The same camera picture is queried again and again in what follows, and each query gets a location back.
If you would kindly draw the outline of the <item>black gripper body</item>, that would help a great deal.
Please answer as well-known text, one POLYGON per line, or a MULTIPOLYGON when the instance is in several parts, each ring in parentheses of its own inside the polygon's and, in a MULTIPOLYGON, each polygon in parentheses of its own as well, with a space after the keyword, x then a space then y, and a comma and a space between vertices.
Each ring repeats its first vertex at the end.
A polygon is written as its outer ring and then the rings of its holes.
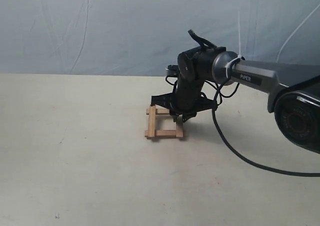
POLYGON ((185 118, 193 118, 199 112, 217 109, 217 102, 209 99, 203 92, 196 97, 190 94, 178 96, 174 92, 153 95, 151 96, 150 105, 168 109, 171 116, 183 116, 185 118))

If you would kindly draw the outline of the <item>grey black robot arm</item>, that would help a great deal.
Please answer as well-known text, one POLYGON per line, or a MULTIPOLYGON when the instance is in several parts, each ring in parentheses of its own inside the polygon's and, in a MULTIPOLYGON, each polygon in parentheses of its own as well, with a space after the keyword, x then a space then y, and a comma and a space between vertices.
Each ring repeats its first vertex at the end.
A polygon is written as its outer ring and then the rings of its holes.
POLYGON ((217 103, 202 96, 206 81, 219 86, 238 83, 268 95, 267 111, 293 144, 320 151, 320 68, 245 60, 225 47, 195 47, 181 52, 176 65, 167 67, 176 78, 171 93, 154 95, 150 104, 169 110, 184 121, 198 112, 216 109, 217 103))

